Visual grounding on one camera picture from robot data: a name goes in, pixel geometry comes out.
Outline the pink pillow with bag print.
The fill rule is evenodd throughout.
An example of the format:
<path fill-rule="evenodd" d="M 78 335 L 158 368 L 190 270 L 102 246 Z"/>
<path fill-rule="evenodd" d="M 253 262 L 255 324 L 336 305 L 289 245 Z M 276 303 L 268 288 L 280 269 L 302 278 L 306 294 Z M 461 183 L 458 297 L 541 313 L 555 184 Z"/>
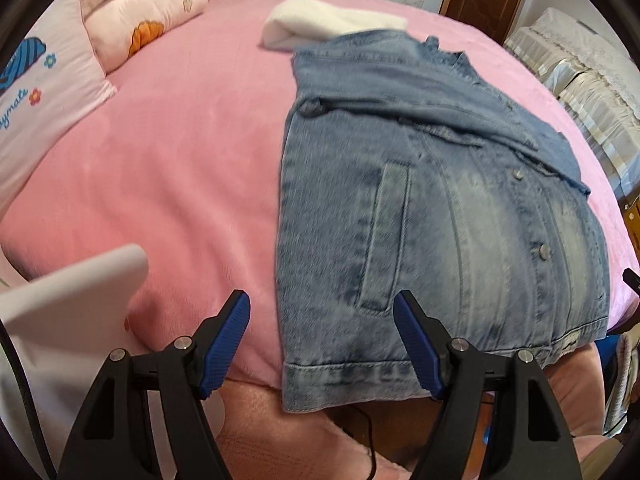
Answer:
<path fill-rule="evenodd" d="M 1 73 L 1 210 L 43 156 L 116 88 L 94 54 L 80 0 L 54 0 Z"/>

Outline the folded white fluffy blanket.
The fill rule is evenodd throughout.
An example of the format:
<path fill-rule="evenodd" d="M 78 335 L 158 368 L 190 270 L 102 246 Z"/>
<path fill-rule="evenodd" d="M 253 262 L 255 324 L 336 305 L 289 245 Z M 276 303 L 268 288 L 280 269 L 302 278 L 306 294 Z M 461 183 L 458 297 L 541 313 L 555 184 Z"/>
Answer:
<path fill-rule="evenodd" d="M 369 30 L 406 30 L 408 21 L 383 12 L 344 8 L 320 0 L 285 0 L 262 26 L 262 46 L 291 52 L 336 37 Z"/>

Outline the folded pink floral quilt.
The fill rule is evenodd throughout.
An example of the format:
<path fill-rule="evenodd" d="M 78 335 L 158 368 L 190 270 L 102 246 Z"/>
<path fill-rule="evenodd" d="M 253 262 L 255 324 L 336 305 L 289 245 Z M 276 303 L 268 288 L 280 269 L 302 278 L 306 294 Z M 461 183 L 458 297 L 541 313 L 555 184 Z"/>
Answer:
<path fill-rule="evenodd" d="M 105 73 L 114 72 L 165 32 L 200 15 L 207 0 L 80 0 L 82 18 Z"/>

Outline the wooden drawer cabinet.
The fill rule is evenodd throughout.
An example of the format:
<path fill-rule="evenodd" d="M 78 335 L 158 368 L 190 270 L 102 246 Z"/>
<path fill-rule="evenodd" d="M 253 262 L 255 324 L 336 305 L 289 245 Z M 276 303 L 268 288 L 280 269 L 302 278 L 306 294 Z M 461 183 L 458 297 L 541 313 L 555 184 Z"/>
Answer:
<path fill-rule="evenodd" d="M 640 260 L 640 197 L 627 197 L 620 202 L 620 212 L 629 235 L 631 245 L 634 246 L 634 253 Z"/>

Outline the pink fleece bed sheet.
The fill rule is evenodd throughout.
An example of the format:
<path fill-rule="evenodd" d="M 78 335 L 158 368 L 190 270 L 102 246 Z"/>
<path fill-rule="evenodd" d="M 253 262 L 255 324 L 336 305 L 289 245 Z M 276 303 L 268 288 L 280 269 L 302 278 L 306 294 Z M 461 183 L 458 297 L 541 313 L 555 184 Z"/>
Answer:
<path fill-rule="evenodd" d="M 252 300 L 231 375 L 279 387 L 278 173 L 294 96 L 290 58 L 259 45 L 283 0 L 213 0 L 111 76 L 116 94 L 40 162 L 1 223 L 28 278 L 137 244 L 149 274 L 127 308 L 143 347 L 160 348 Z"/>

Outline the blue denim jacket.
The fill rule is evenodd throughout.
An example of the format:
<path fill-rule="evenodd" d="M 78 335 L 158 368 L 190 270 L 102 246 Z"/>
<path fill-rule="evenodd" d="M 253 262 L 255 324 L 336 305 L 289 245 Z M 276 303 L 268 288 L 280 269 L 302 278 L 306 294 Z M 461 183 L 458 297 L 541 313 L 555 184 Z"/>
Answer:
<path fill-rule="evenodd" d="M 280 172 L 277 303 L 290 413 L 422 388 L 408 290 L 450 335 L 541 365 L 602 338 L 610 265 L 562 133 L 437 38 L 299 48 Z"/>

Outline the white plastic stool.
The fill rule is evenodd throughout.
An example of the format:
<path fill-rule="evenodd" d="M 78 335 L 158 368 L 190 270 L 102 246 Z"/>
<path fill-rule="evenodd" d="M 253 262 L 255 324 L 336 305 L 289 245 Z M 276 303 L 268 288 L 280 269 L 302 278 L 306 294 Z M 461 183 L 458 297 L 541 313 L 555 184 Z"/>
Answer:
<path fill-rule="evenodd" d="M 148 258 L 132 244 L 33 281 L 9 263 L 1 271 L 1 474 L 62 479 L 68 436 L 106 358 L 150 353 L 127 324 Z M 204 402 L 213 434 L 224 421 L 218 391 Z M 175 476 L 164 430 L 155 442 L 163 474 Z"/>

